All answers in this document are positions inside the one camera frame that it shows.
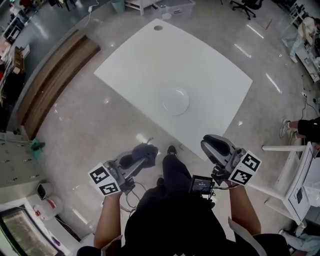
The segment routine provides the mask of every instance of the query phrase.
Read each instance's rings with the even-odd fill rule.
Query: small screen
[[[209,194],[211,191],[211,180],[206,179],[194,179],[192,190],[201,194]]]

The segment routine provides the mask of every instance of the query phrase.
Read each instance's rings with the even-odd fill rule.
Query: person
[[[307,139],[309,142],[315,143],[314,148],[316,150],[320,150],[320,117],[293,122],[284,119],[279,131],[280,138],[283,138],[288,131],[291,131],[290,140],[293,137],[296,139]]]
[[[37,8],[34,6],[33,1],[31,0],[20,0],[19,2],[20,6],[23,6],[27,10],[29,10],[30,13],[35,14],[37,13]]]
[[[25,25],[28,23],[28,20],[29,20],[28,16],[25,14],[23,10],[21,10],[20,8],[17,8],[13,3],[10,3],[10,12],[14,16],[18,17],[20,21]]]
[[[145,192],[127,221],[125,245],[121,247],[121,194],[116,193],[104,199],[94,247],[80,248],[77,256],[290,255],[281,235],[261,234],[260,221],[244,186],[229,190],[234,242],[226,238],[210,202],[189,193],[192,177],[174,146],[168,148],[162,168],[163,178]]]
[[[294,236],[284,230],[281,230],[279,234],[285,238],[288,245],[296,250],[304,252],[303,254],[301,253],[301,255],[314,256],[318,255],[320,251],[320,236],[309,235],[304,232],[295,232]]]
[[[318,28],[320,28],[320,18],[306,17],[299,25],[297,33],[281,39],[286,47],[288,47],[289,41],[295,41],[289,53],[290,59],[294,63],[298,62],[296,51],[305,41],[308,41],[312,47],[315,45],[315,35]]]

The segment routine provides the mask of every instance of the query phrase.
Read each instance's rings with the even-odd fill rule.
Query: white cabinet
[[[0,133],[0,138],[26,140],[12,132]],[[43,179],[45,176],[29,146],[0,141],[0,188]]]

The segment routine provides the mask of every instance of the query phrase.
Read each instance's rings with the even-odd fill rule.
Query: black shoe
[[[156,186],[160,187],[163,186],[165,184],[165,179],[164,178],[158,178],[158,180],[156,181]]]
[[[177,150],[176,150],[176,148],[174,147],[174,146],[169,146],[168,147],[168,150],[166,151],[166,154],[167,155],[175,155],[175,156],[177,156]]]

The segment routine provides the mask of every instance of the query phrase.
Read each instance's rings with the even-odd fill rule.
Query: hand
[[[225,180],[224,182],[227,184],[228,187],[235,185],[235,183],[233,183],[231,180]]]
[[[111,195],[106,195],[104,197],[104,200],[119,200],[121,195],[122,195],[122,191],[119,191],[118,193],[114,193],[114,194],[111,194]]]

